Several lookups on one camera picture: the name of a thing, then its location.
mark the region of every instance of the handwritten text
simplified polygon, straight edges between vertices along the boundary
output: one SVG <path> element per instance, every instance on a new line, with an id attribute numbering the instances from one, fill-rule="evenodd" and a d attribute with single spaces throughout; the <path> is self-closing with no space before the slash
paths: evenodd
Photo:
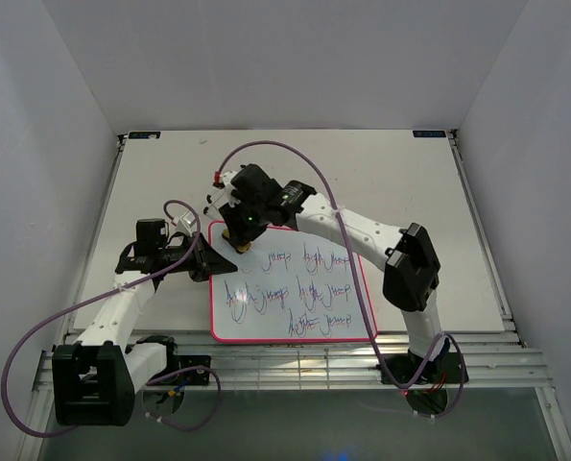
<path id="1" fill-rule="evenodd" d="M 289 336 L 291 338 L 294 336 L 305 338 L 306 333 L 315 329 L 319 322 L 319 318 L 309 319 L 306 313 L 294 319 L 292 309 L 289 309 Z"/>
<path id="2" fill-rule="evenodd" d="M 349 301 L 349 293 L 351 293 L 351 285 L 331 285 L 327 283 L 327 289 L 330 293 L 330 304 L 334 298 L 345 297 L 345 301 Z"/>
<path id="3" fill-rule="evenodd" d="M 288 271 L 287 263 L 292 260 L 291 253 L 285 252 L 270 252 L 268 253 L 268 263 L 267 266 L 262 266 L 262 271 L 264 274 L 269 274 L 273 271 L 273 263 L 275 262 L 283 262 L 285 265 L 285 270 Z"/>
<path id="4" fill-rule="evenodd" d="M 325 317 L 325 325 L 320 326 L 320 331 L 324 338 L 332 337 L 332 328 L 349 328 L 349 325 L 351 325 L 351 314 L 347 314 L 344 317 L 327 314 L 323 314 L 323 316 Z"/>
<path id="5" fill-rule="evenodd" d="M 308 285 L 302 286 L 300 283 L 300 278 L 296 276 L 297 280 L 297 294 L 299 295 L 300 299 L 304 303 L 304 306 L 308 309 L 309 312 L 315 312 L 317 309 L 317 301 L 319 301 L 323 307 L 326 309 L 331 310 L 332 306 L 332 299 L 330 296 L 330 301 L 326 303 L 323 300 L 323 293 L 319 291 L 319 289 L 315 286 L 315 283 L 311 280 Z"/>
<path id="6" fill-rule="evenodd" d="M 306 272 L 311 276 L 314 276 L 321 267 L 325 269 L 325 272 L 331 274 L 335 267 L 342 266 L 347 270 L 349 265 L 349 258 L 336 256 L 334 252 L 331 252 L 329 261 L 321 254 L 319 247 L 314 253 L 309 253 L 306 249 L 306 243 L 304 244 L 304 263 L 306 264 Z"/>
<path id="7" fill-rule="evenodd" d="M 260 309 L 257 309 L 257 307 L 255 309 L 261 315 L 266 313 L 268 304 L 274 301 L 279 301 L 281 309 L 285 310 L 285 300 L 289 296 L 289 288 L 284 286 L 278 290 L 262 290 L 258 285 L 257 291 L 259 291 L 259 293 L 262 295 L 262 306 Z"/>
<path id="8" fill-rule="evenodd" d="M 227 307 L 229 307 L 231 318 L 237 324 L 245 322 L 247 317 L 247 306 L 250 303 L 257 304 L 257 300 L 250 293 L 249 286 L 245 283 L 245 289 L 234 290 L 233 293 L 229 291 L 229 286 L 224 280 L 226 285 Z"/>

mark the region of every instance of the white table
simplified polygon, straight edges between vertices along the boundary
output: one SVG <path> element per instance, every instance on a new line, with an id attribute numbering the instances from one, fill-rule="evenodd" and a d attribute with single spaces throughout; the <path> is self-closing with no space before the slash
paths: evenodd
<path id="1" fill-rule="evenodd" d="M 414 138 L 411 131 L 218 131 L 161 132 L 159 139 L 129 139 L 107 201 L 107 209 L 89 263 L 83 299 L 112 285 L 123 248 L 134 240 L 135 222 L 161 217 L 162 204 L 181 199 L 198 212 L 215 169 L 231 150 L 258 140 L 282 141 L 317 163 L 337 200 L 377 221 L 426 227 L 441 263 L 438 292 L 442 325 L 464 332 L 503 331 L 482 246 L 446 138 Z M 297 179 L 321 186 L 314 172 L 285 150 L 248 149 L 230 166 L 255 162 L 282 184 Z M 202 218 L 207 230 L 210 218 Z M 382 274 L 365 264 L 370 296 L 380 331 L 404 331 L 397 309 L 382 296 Z M 74 329 L 86 328 L 98 303 L 81 309 Z M 136 324 L 137 332 L 209 331 L 207 283 L 186 274 L 166 278 Z"/>

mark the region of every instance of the purple cable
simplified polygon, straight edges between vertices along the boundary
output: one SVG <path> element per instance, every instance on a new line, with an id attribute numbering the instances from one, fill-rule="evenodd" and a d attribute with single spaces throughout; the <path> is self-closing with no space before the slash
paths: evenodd
<path id="1" fill-rule="evenodd" d="M 367 334 L 369 335 L 370 344 L 372 345 L 372 349 L 374 350 L 374 353 L 377 356 L 377 359 L 379 360 L 379 365 L 381 367 L 381 371 L 383 373 L 385 373 L 385 375 L 388 377 L 390 382 L 395 387 L 397 387 L 398 389 L 404 389 L 404 390 L 409 389 L 411 386 L 413 386 L 417 382 L 417 380 L 419 379 L 419 377 L 423 373 L 423 369 L 426 366 L 426 364 L 430 361 L 430 355 L 432 354 L 432 351 L 434 350 L 435 346 L 439 343 L 439 341 L 444 336 L 447 336 L 454 343 L 454 347 L 456 348 L 456 351 L 458 352 L 458 354 L 460 356 L 460 360 L 462 362 L 462 369 L 463 369 L 462 376 L 463 376 L 463 378 L 462 378 L 461 383 L 460 383 L 458 395 L 454 399 L 454 402 L 451 405 L 449 405 L 449 407 L 446 408 L 445 411 L 440 413 L 440 415 L 445 416 L 446 414 L 451 412 L 455 406 L 455 403 L 457 403 L 458 400 L 460 400 L 460 396 L 462 394 L 462 389 L 464 388 L 464 381 L 465 381 L 466 366 L 464 364 L 464 357 L 462 355 L 460 347 L 457 345 L 454 337 L 451 334 L 449 334 L 449 333 L 445 333 L 444 335 L 438 334 L 435 337 L 435 339 L 433 340 L 432 344 L 430 345 L 428 352 L 423 357 L 423 359 L 422 359 L 421 363 L 419 364 L 419 367 L 417 368 L 416 372 L 413 374 L 413 377 L 406 383 L 401 383 L 398 380 L 396 380 L 396 378 L 393 376 L 392 372 L 388 368 L 388 365 L 385 362 L 385 358 L 383 358 L 383 355 L 381 354 L 381 351 L 379 350 L 379 345 L 377 344 L 376 340 L 374 339 L 374 332 L 372 331 L 372 326 L 370 324 L 369 315 L 367 314 L 366 310 L 364 309 L 364 295 L 362 292 L 362 287 L 360 285 L 360 278 L 358 276 L 357 269 L 356 269 L 355 264 L 353 262 L 355 259 L 354 259 L 354 255 L 353 255 L 351 240 L 349 239 L 349 236 L 347 234 L 345 222 L 343 221 L 343 217 L 341 216 L 341 213 L 338 211 L 338 205 L 336 202 L 336 198 L 334 197 L 334 193 L 332 192 L 332 188 L 330 187 L 330 184 L 328 183 L 327 179 L 325 178 L 325 176 L 323 175 L 323 173 L 321 172 L 319 167 L 309 157 L 307 157 L 305 154 L 300 152 L 298 149 L 295 149 L 295 148 L 293 148 L 287 144 L 284 144 L 284 143 L 278 142 L 278 141 L 261 140 L 261 141 L 248 142 L 247 144 L 243 144 L 242 146 L 239 146 L 236 149 L 234 149 L 232 152 L 230 152 L 227 155 L 227 157 L 221 163 L 217 172 L 219 174 L 221 174 L 223 172 L 227 162 L 232 157 L 234 157 L 236 154 L 238 154 L 240 151 L 247 149 L 248 147 L 260 146 L 260 145 L 269 145 L 269 146 L 281 147 L 283 149 L 286 149 L 286 150 L 296 154 L 298 157 L 302 158 L 311 168 L 313 168 L 315 173 L 317 173 L 317 175 L 320 177 L 320 180 L 323 183 L 323 186 L 325 187 L 325 191 L 327 193 L 330 204 L 332 205 L 332 208 L 336 211 L 336 213 L 335 213 L 336 220 L 339 223 L 339 228 L 341 230 L 341 234 L 343 235 L 343 241 L 345 243 L 345 249 L 347 252 L 347 257 L 349 258 L 349 265 L 351 267 L 351 275 L 353 276 L 353 284 L 355 286 L 355 293 L 357 295 L 358 303 L 360 304 L 360 308 L 362 310 L 362 318 L 364 319 L 364 325 L 366 327 Z"/>
<path id="2" fill-rule="evenodd" d="M 168 202 L 166 202 L 163 205 L 163 209 L 166 212 L 167 216 L 171 216 L 167 212 L 167 207 L 168 207 L 168 205 L 171 205 L 171 204 L 177 204 L 177 205 L 182 205 L 182 206 L 186 207 L 189 211 L 191 211 L 193 213 L 194 217 L 196 218 L 196 223 L 197 223 L 196 234 L 193 238 L 193 241 L 191 242 L 191 246 L 185 252 L 185 254 L 182 256 L 182 258 L 179 259 L 178 261 L 174 262 L 173 264 L 169 265 L 168 267 L 166 267 L 164 269 L 161 269 L 160 271 L 155 272 L 154 274 L 149 274 L 148 276 L 145 276 L 145 277 L 142 277 L 138 280 L 134 280 L 130 283 L 127 283 L 127 284 L 123 285 L 121 287 L 121 289 L 132 288 L 133 286 L 138 285 L 144 281 L 166 275 L 168 272 L 170 272 L 171 270 L 175 269 L 180 264 L 182 264 L 184 262 L 184 260 L 187 259 L 187 257 L 189 257 L 189 255 L 191 255 L 194 248 L 196 247 L 196 244 L 200 240 L 200 232 L 202 231 L 201 226 L 200 226 L 200 216 L 198 215 L 198 213 L 196 212 L 195 209 L 193 209 L 191 206 L 189 206 L 188 204 L 186 204 L 185 202 L 182 202 L 180 200 L 169 200 Z M 20 340 L 16 343 L 16 345 L 12 348 L 12 351 L 10 352 L 8 359 L 6 360 L 6 364 L 4 365 L 4 370 L 3 370 L 2 375 L 1 375 L 1 384 L 0 384 L 1 401 L 4 404 L 4 409 L 6 410 L 6 413 L 8 413 L 8 417 L 13 422 L 13 424 L 16 427 L 18 427 L 20 430 L 22 430 L 26 434 L 31 435 L 33 437 L 51 438 L 51 437 L 59 437 L 60 435 L 67 434 L 68 432 L 71 432 L 72 430 L 76 429 L 76 426 L 71 426 L 71 427 L 66 427 L 64 429 L 55 430 L 53 432 L 40 432 L 40 431 L 31 429 L 30 427 L 26 426 L 22 421 L 20 421 L 18 419 L 18 417 L 14 413 L 14 410 L 12 409 L 12 405 L 10 404 L 10 397 L 8 396 L 8 378 L 10 376 L 10 368 L 12 367 L 12 363 L 14 361 L 14 358 L 18 354 L 18 351 L 20 351 L 20 348 L 22 348 L 23 345 L 27 342 L 27 340 L 29 338 L 31 338 L 39 329 L 45 327 L 46 325 L 57 320 L 58 318 L 63 317 L 64 315 L 69 314 L 70 312 L 74 312 L 75 310 L 78 310 L 81 307 L 85 307 L 86 305 L 96 303 L 96 302 L 104 300 L 105 298 L 108 298 L 112 295 L 116 295 L 120 291 L 121 290 L 119 288 L 114 288 L 110 291 L 107 291 L 106 293 L 102 293 L 101 295 L 97 295 L 97 296 L 95 296 L 89 300 L 83 301 L 81 303 L 76 303 L 70 307 L 65 308 L 64 310 L 62 310 L 60 312 L 57 312 L 56 314 L 51 315 L 50 317 L 42 320 L 39 324 L 37 324 L 36 326 L 32 327 L 29 331 L 27 331 L 23 335 L 23 337 L 20 338 Z"/>
<path id="3" fill-rule="evenodd" d="M 210 420 L 212 420 L 213 417 L 215 416 L 215 414 L 217 413 L 217 410 L 219 409 L 219 406 L 221 405 L 221 401 L 222 401 L 221 381 L 219 380 L 217 373 L 212 368 L 203 367 L 202 365 L 198 365 L 195 367 L 181 368 L 180 370 L 176 370 L 175 372 L 169 373 L 168 375 L 160 376 L 160 377 L 157 377 L 156 379 L 150 380 L 149 382 L 147 382 L 147 386 L 152 386 L 152 385 L 158 384 L 159 382 L 161 382 L 165 379 L 168 379 L 170 377 L 178 376 L 182 373 L 194 372 L 196 370 L 203 370 L 205 372 L 209 372 L 210 374 L 212 374 L 215 377 L 215 382 L 217 383 L 217 401 L 215 401 L 215 405 L 212 407 L 212 410 L 210 410 L 210 413 L 208 413 L 208 415 L 203 420 L 201 420 L 196 425 L 181 425 L 181 424 L 177 423 L 176 421 L 163 418 L 163 417 L 159 416 L 158 414 L 153 413 L 152 411 L 149 411 L 148 414 L 152 418 L 155 418 L 159 423 L 163 423 L 165 425 L 168 425 L 169 427 L 173 427 L 174 429 L 178 429 L 178 430 L 181 430 L 183 432 L 192 432 L 194 430 L 201 429 L 202 427 L 207 425 L 210 422 Z"/>

